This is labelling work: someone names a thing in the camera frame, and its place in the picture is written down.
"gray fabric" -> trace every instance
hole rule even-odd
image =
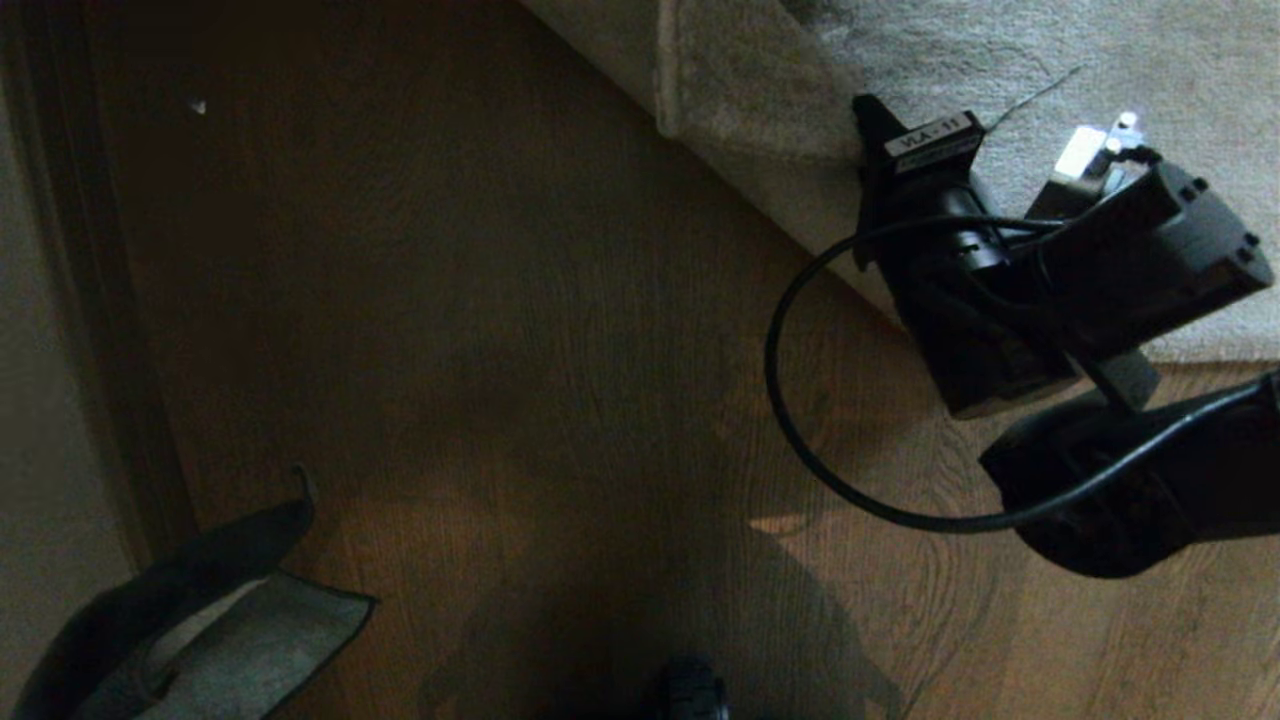
[[[221,609],[170,661],[154,662],[154,644],[140,648],[74,717],[262,717],[360,632],[372,605],[275,573]]]
[[[1007,213],[1027,209],[1075,126],[1107,126],[1132,109],[1148,140],[1206,176],[1280,261],[1275,0],[522,1],[814,254],[855,229],[858,147],[838,132],[852,123],[849,97],[797,92],[846,92],[837,81],[854,77],[909,123],[961,109],[992,122],[1083,65],[1011,115],[979,155],[977,169]],[[795,23],[778,19],[783,6]],[[815,82],[823,77],[831,82]],[[814,161],[840,158],[837,167]],[[893,314],[877,273],[832,269]],[[1148,350],[1162,361],[1280,359],[1280,291]]]
[[[1014,113],[975,165],[1006,213],[1020,214],[1078,124],[1121,110],[1147,141],[1203,174],[1280,261],[1280,3],[1239,0],[783,0],[869,92],[909,126],[973,109]],[[1280,357],[1271,290],[1157,341],[1161,360]]]

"beige carpet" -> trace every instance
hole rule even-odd
[[[1137,110],[1148,141],[1207,177],[1280,260],[1280,4],[1271,0],[525,0],[810,251],[856,225],[847,102],[909,124],[1005,119],[977,169],[1021,214],[1076,124]],[[876,273],[836,272],[877,306]],[[1280,359],[1280,292],[1161,338],[1162,361]]]

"wooden floor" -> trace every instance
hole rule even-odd
[[[760,375],[804,252],[521,8],[90,22],[201,524],[289,497],[302,461],[320,514],[288,568],[383,600],[289,716],[620,712],[690,651],[745,719],[1280,715],[1280,539],[1088,580],[809,478]],[[791,327],[785,380],[842,471],[996,507],[974,457],[1007,419],[947,420],[833,279]]]

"black cable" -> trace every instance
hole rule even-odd
[[[769,391],[769,404],[773,406],[773,415],[777,418],[778,425],[782,428],[782,434],[786,436],[787,442],[800,457],[800,461],[804,462],[805,468],[808,468],[814,475],[818,477],[819,480],[822,480],[828,488],[847,502],[870,512],[872,515],[876,515],[877,518],[888,520],[895,525],[904,525],[918,530],[955,534],[1006,530],[1009,528],[1041,520],[1083,500],[1084,497],[1088,497],[1089,495],[1106,487],[1110,482],[1121,477],[1126,470],[1142,461],[1161,443],[1185,433],[1199,424],[1204,418],[1217,413],[1219,410],[1252,397],[1254,388],[1252,386],[1245,386],[1244,388],[1229,392],[1212,402],[1207,402],[1196,409],[1193,413],[1179,418],[1155,437],[1133,448],[1111,465],[1093,473],[1075,487],[1018,510],[995,512],[991,515],[970,515],[966,518],[924,515],[893,507],[892,505],[886,505],[855,489],[831,468],[827,468],[822,459],[814,454],[814,451],[804,441],[800,430],[796,428],[795,421],[791,419],[791,411],[787,410],[787,405],[782,398],[782,388],[778,383],[778,342],[782,338],[782,327],[786,322],[787,313],[791,310],[791,305],[795,302],[796,296],[800,295],[800,291],[804,290],[805,286],[808,286],[809,282],[818,275],[818,273],[829,265],[832,260],[851,250],[855,243],[873,242],[910,232],[941,232],[948,229],[955,231],[982,227],[1050,232],[1061,227],[1061,223],[980,215],[952,215],[886,225],[867,233],[847,237],[831,246],[827,251],[814,258],[809,265],[800,270],[800,274],[791,281],[786,292],[782,293],[782,299],[778,300],[778,305],[773,311],[773,320],[769,323],[769,333],[764,340],[764,383]]]
[[[1046,299],[1039,304],[1014,302],[983,284],[973,273],[960,272],[961,282],[982,299],[984,310],[995,319],[1010,324],[1047,323],[1053,318],[1053,306]]]

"label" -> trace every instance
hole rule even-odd
[[[973,150],[974,147],[978,147],[978,145],[980,143],[982,143],[982,136],[975,135],[972,137],[963,137],[960,140],[954,140],[951,142],[946,142],[920,152],[914,152],[897,161],[895,173],[902,174],[908,170],[914,170],[915,168],[923,168],[924,165],[932,165],[933,163],[937,163],[940,160],[946,160],[947,158],[963,155]]]
[[[1085,170],[1093,164],[1093,159],[1106,147],[1107,133],[1091,127],[1078,127],[1071,135],[1071,141],[1066,143],[1053,172],[1066,176],[1073,181],[1084,177]]]
[[[960,113],[895,137],[884,143],[884,151],[888,152],[890,158],[897,158],[970,127],[973,127],[973,122],[969,120],[969,115]]]

